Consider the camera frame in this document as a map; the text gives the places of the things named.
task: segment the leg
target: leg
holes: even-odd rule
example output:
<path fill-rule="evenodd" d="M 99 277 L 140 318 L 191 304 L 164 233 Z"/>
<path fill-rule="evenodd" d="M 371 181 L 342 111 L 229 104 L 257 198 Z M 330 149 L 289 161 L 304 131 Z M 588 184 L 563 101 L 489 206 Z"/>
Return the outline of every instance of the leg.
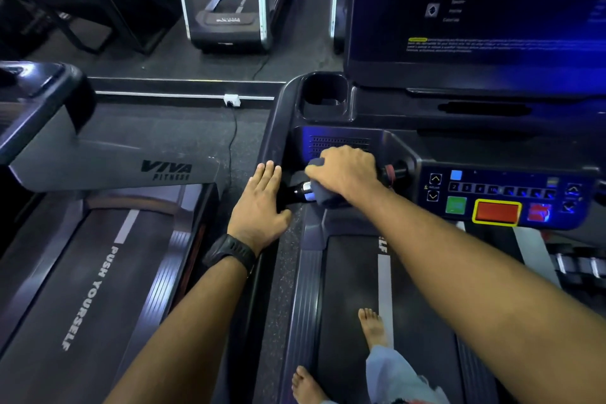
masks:
<path fill-rule="evenodd" d="M 336 404 L 329 400 L 303 366 L 297 367 L 293 375 L 293 396 L 299 404 Z"/>
<path fill-rule="evenodd" d="M 358 318 L 370 349 L 366 360 L 366 380 L 368 395 L 373 403 L 391 403 L 403 399 L 448 404 L 443 392 L 440 394 L 432 390 L 402 355 L 387 347 L 383 321 L 374 311 L 360 309 Z"/>

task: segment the foot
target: foot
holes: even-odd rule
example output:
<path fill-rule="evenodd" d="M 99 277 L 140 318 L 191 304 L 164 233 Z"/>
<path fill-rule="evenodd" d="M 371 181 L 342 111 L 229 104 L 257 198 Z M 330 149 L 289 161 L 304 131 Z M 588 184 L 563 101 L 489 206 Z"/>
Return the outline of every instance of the foot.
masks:
<path fill-rule="evenodd" d="M 358 310 L 358 318 L 362 325 L 362 332 L 366 337 L 368 349 L 373 349 L 375 345 L 387 347 L 387 336 L 385 335 L 385 326 L 383 320 L 370 308 L 361 308 Z"/>
<path fill-rule="evenodd" d="M 293 396 L 299 404 L 320 404 L 329 398 L 320 385 L 303 366 L 297 367 L 293 375 Z"/>

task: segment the hand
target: hand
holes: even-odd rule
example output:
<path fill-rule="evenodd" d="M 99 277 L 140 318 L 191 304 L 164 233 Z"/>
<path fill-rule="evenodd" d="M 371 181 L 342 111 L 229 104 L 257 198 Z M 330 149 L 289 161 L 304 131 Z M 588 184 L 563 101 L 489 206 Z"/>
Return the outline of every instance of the hand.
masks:
<path fill-rule="evenodd" d="M 320 155 L 323 166 L 309 165 L 305 173 L 331 192 L 338 193 L 351 204 L 357 193 L 379 184 L 375 157 L 349 146 L 330 147 Z"/>
<path fill-rule="evenodd" d="M 259 257 L 288 228 L 292 213 L 276 212 L 276 194 L 282 178 L 282 168 L 270 160 L 260 163 L 231 212 L 227 233 L 250 246 Z"/>

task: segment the toe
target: toe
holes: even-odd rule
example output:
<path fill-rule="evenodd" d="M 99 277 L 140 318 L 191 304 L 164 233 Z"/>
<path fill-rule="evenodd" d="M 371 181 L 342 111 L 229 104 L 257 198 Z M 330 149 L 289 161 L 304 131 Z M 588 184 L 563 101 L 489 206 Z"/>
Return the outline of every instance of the toe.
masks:
<path fill-rule="evenodd" d="M 297 367 L 297 374 L 299 374 L 302 378 L 309 378 L 309 372 L 303 366 Z"/>

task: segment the light blue pants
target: light blue pants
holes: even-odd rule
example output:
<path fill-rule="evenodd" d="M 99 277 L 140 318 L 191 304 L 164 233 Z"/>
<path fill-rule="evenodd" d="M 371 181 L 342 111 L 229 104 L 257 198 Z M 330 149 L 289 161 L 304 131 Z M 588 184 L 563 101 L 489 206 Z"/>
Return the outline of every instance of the light blue pants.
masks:
<path fill-rule="evenodd" d="M 393 348 L 375 345 L 366 360 L 368 396 L 373 404 L 391 404 L 396 400 L 414 404 L 450 404 L 439 386 L 432 389 L 425 377 Z M 324 401 L 322 404 L 336 404 Z"/>

